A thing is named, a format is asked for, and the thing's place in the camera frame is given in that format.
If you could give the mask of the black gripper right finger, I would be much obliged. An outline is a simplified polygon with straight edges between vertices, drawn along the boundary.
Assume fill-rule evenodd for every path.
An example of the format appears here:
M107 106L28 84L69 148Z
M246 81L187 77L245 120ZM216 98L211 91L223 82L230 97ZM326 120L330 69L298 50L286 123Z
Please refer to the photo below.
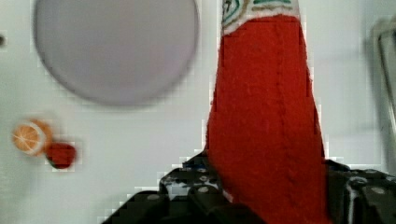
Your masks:
M396 180L374 169L326 160L333 224L396 224Z

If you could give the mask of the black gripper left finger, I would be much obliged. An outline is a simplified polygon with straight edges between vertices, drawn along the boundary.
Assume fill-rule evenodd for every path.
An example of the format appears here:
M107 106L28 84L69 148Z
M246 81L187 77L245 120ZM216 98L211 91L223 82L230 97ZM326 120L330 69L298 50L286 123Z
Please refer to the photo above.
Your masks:
M233 196L222 186L219 174L210 164L205 150L162 177L159 182L159 192L173 201L178 196L187 196L193 187L202 186L213 187L228 202L233 201Z

